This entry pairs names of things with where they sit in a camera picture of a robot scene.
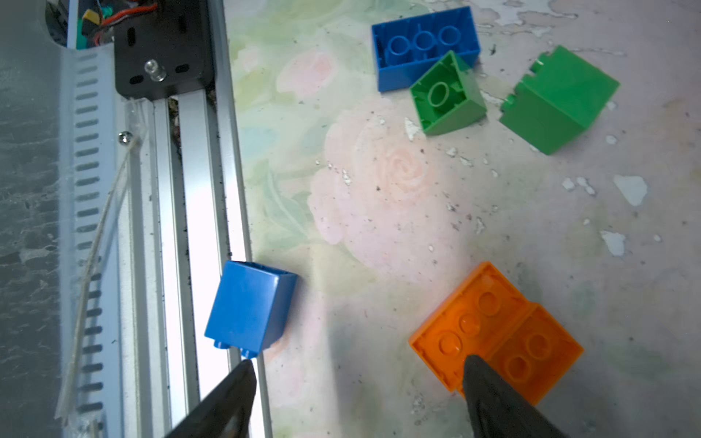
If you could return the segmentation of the orange lego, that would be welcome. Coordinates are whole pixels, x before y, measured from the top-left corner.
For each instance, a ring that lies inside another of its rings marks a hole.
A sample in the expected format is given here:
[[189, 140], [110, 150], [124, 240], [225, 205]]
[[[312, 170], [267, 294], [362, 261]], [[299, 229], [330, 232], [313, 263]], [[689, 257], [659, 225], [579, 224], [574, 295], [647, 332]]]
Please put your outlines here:
[[487, 359], [532, 307], [484, 262], [414, 332], [409, 345], [449, 392], [463, 392], [466, 358]]
[[529, 304], [487, 363], [530, 404], [538, 404], [584, 348], [543, 306]]

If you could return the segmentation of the blue lego long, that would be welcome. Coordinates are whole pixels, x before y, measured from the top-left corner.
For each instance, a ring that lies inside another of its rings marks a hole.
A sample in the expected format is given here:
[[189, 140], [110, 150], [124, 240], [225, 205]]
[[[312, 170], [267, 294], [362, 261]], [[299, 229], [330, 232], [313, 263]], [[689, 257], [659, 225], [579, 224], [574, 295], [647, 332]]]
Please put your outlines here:
[[371, 27], [379, 92], [411, 87], [449, 51], [473, 67], [481, 52], [470, 7], [460, 7]]

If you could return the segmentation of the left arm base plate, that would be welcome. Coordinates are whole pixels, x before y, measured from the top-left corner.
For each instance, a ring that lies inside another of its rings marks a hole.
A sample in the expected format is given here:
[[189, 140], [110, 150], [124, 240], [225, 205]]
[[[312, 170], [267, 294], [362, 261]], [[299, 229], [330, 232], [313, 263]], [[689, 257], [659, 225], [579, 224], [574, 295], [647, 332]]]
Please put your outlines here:
[[161, 100], [213, 82], [206, 1], [154, 1], [112, 30], [115, 88], [122, 97]]

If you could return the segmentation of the blue lego bottom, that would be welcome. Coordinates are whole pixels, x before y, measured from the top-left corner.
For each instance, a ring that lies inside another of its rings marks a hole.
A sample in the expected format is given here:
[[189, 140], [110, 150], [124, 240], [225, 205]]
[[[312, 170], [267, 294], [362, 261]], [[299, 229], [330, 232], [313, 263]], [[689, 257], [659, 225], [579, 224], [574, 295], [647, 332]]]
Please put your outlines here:
[[216, 348], [255, 359], [283, 335], [299, 276], [253, 262], [227, 261], [204, 335]]

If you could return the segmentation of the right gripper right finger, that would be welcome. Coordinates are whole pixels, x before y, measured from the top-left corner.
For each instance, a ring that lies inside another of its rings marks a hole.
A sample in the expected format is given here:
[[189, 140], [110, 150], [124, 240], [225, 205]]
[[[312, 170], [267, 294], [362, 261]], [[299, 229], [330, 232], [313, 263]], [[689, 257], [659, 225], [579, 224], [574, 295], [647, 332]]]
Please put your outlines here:
[[478, 355], [465, 360], [463, 391], [475, 437], [566, 437]]

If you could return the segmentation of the green lego small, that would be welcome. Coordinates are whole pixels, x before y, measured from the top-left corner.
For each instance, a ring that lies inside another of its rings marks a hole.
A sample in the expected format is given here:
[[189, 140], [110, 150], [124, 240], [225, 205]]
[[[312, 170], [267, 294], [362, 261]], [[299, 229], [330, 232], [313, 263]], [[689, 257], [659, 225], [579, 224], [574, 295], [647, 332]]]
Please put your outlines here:
[[473, 69], [450, 50], [410, 87], [426, 136], [464, 129], [487, 116]]

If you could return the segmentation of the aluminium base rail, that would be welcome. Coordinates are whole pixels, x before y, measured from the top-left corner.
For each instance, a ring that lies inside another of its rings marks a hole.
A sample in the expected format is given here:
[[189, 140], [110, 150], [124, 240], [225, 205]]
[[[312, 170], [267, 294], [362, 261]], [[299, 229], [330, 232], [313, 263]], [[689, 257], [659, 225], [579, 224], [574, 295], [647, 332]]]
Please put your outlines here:
[[214, 88], [122, 98], [112, 45], [60, 60], [60, 315], [66, 437], [160, 437], [239, 361], [206, 337], [224, 264], [250, 242], [225, 5]]

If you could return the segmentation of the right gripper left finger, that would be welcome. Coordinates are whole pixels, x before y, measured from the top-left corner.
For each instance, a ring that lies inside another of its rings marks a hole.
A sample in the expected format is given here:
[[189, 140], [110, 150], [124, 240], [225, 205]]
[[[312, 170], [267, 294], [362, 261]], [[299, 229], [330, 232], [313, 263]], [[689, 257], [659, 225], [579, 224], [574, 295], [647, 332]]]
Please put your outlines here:
[[241, 361], [166, 437], [248, 437], [256, 392], [253, 363]]

